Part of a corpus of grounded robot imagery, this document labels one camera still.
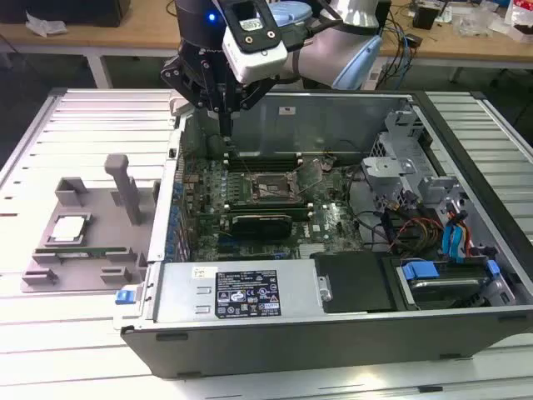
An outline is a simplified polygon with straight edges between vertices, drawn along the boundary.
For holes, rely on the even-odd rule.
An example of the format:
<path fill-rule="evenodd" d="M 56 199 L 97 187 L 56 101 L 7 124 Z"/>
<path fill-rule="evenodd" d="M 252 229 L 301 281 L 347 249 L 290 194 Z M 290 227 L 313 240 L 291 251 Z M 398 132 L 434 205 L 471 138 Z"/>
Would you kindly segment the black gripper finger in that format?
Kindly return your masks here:
<path fill-rule="evenodd" d="M 196 108 L 205 108 L 218 120 L 227 137 L 227 66 L 214 52 L 178 53 L 165 63 L 162 79 Z"/>
<path fill-rule="evenodd" d="M 231 77 L 226 84 L 226 136 L 232 135 L 232 114 L 251 109 L 276 84 L 276 77 L 268 77 L 250 84 L 239 83 Z"/>

